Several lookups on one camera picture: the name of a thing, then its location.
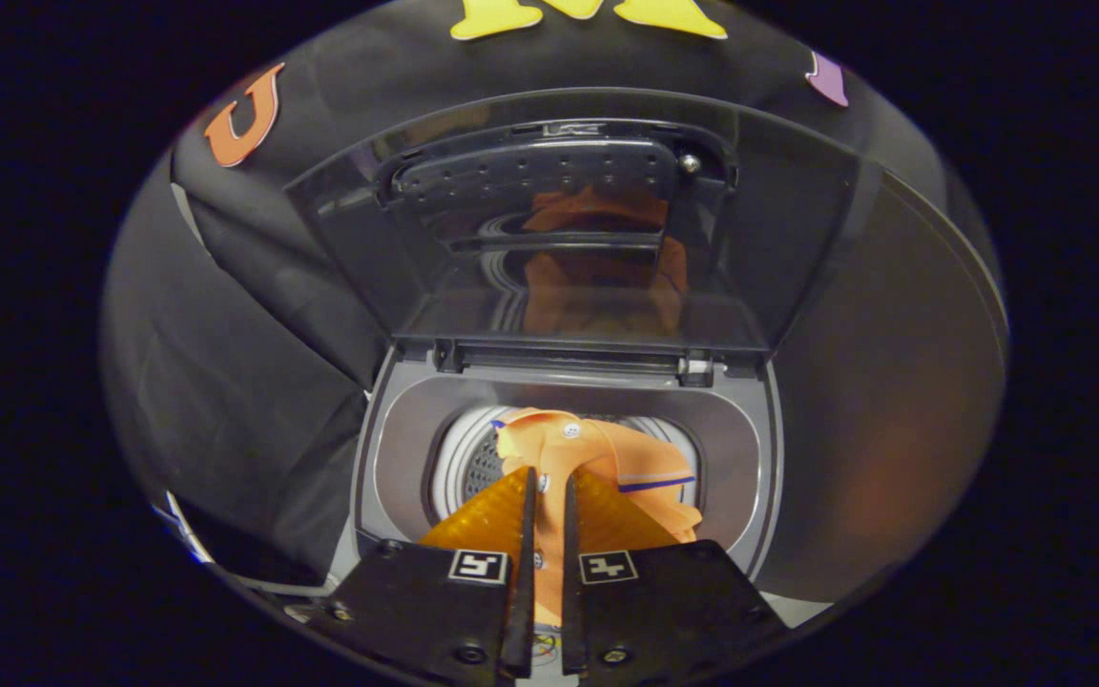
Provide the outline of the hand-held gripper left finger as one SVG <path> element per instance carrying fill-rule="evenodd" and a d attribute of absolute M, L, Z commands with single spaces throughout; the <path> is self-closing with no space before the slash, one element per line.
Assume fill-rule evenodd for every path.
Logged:
<path fill-rule="evenodd" d="M 508 473 L 417 542 L 371 545 L 320 631 L 406 683 L 513 683 L 535 635 L 535 470 Z"/>

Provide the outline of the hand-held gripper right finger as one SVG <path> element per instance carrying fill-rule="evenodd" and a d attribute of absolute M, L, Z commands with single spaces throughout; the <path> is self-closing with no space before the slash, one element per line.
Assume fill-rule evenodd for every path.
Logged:
<path fill-rule="evenodd" d="M 563 671 L 582 682 L 715 682 L 788 627 L 714 540 L 681 543 L 589 472 L 564 492 Z"/>

